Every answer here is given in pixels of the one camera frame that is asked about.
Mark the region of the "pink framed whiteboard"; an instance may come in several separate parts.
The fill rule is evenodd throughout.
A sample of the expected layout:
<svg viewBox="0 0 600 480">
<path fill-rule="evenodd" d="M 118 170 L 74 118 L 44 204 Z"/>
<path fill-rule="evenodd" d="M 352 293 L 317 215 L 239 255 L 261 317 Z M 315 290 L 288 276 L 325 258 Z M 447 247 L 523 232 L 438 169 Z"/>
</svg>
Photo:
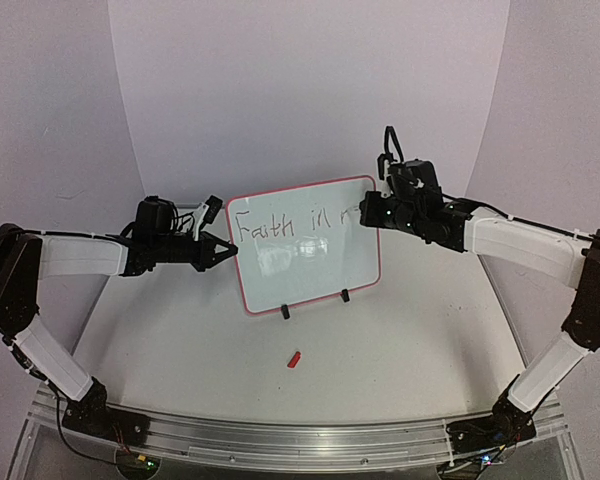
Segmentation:
<svg viewBox="0 0 600 480">
<path fill-rule="evenodd" d="M 368 175 L 235 197 L 226 206 L 245 310 L 279 311 L 381 278 L 378 230 L 360 224 Z"/>
</svg>

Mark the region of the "red marker cap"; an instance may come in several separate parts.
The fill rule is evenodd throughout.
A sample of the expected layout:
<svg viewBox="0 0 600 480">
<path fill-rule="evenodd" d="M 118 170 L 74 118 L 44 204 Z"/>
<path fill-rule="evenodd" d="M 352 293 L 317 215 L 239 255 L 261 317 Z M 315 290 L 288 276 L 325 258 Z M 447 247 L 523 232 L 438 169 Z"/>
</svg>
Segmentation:
<svg viewBox="0 0 600 480">
<path fill-rule="evenodd" d="M 289 360 L 289 362 L 287 363 L 287 367 L 289 369 L 294 369 L 297 364 L 299 363 L 299 361 L 301 360 L 301 352 L 300 351 L 296 351 L 293 356 L 291 357 L 291 359 Z"/>
</svg>

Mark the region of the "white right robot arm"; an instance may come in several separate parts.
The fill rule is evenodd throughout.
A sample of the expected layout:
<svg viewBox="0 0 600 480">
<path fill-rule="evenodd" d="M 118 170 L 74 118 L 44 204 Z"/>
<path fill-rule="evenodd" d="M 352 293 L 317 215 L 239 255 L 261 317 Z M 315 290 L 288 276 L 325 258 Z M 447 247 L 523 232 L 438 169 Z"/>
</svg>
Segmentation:
<svg viewBox="0 0 600 480">
<path fill-rule="evenodd" d="M 600 349 L 600 229 L 566 230 L 445 194 L 429 161 L 378 159 L 365 227 L 480 258 L 527 363 L 500 409 L 527 413 Z"/>
</svg>

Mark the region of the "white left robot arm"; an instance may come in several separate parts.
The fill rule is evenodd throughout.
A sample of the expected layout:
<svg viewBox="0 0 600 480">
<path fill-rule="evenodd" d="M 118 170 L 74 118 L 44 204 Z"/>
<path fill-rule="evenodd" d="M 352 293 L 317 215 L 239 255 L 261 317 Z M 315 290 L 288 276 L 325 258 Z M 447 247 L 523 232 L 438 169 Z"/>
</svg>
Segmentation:
<svg viewBox="0 0 600 480">
<path fill-rule="evenodd" d="M 238 253 L 208 230 L 223 206 L 210 196 L 181 211 L 169 200 L 148 196 L 118 234 L 0 225 L 0 336 L 27 373 L 68 400 L 90 433 L 104 435 L 114 426 L 108 392 L 51 330 L 43 284 L 65 277 L 135 278 L 169 264 L 208 271 Z"/>
</svg>

